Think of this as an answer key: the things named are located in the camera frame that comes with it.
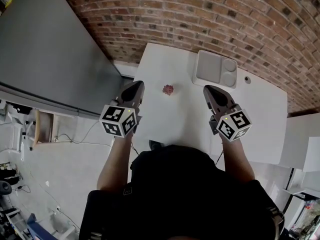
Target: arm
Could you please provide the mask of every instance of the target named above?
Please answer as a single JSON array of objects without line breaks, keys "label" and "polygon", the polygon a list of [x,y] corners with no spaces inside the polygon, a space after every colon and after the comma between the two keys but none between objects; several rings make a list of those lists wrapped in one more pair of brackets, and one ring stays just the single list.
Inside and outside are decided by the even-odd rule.
[{"label": "arm", "polygon": [[225,171],[242,183],[254,180],[255,173],[246,158],[241,141],[237,139],[229,142],[223,136],[221,138]]},{"label": "arm", "polygon": [[98,190],[117,192],[127,184],[132,136],[133,131],[125,138],[115,138],[108,159],[98,178],[96,185]]}]

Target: fiducial marker cube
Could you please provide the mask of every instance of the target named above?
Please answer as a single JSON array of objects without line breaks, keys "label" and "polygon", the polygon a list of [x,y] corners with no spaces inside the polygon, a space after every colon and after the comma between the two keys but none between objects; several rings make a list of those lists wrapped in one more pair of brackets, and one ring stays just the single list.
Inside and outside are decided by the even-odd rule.
[{"label": "fiducial marker cube", "polygon": [[251,125],[247,112],[242,109],[223,115],[216,128],[228,141],[232,142],[244,136]]},{"label": "fiducial marker cube", "polygon": [[138,124],[133,108],[112,105],[104,106],[99,121],[107,134],[122,138]]}]

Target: brick wall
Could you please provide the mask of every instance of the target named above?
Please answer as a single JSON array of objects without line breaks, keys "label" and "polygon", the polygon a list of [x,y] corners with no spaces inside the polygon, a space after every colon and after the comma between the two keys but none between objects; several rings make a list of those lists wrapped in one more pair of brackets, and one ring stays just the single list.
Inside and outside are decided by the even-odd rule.
[{"label": "brick wall", "polygon": [[110,59],[139,63],[147,42],[230,57],[320,107],[320,0],[67,0]]}]

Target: refrigerator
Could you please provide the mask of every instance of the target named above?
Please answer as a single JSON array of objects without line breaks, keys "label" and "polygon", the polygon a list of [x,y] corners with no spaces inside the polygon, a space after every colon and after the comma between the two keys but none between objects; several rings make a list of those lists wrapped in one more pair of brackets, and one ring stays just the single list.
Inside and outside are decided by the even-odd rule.
[{"label": "refrigerator", "polygon": [[66,0],[13,0],[0,16],[0,100],[97,119],[122,84]]}]

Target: small pink object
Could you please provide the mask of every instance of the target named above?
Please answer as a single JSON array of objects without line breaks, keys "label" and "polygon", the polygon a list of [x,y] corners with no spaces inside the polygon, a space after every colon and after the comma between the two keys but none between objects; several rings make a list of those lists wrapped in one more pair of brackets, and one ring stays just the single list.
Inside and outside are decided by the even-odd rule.
[{"label": "small pink object", "polygon": [[170,96],[174,92],[174,87],[172,85],[167,84],[163,87],[162,92]]}]

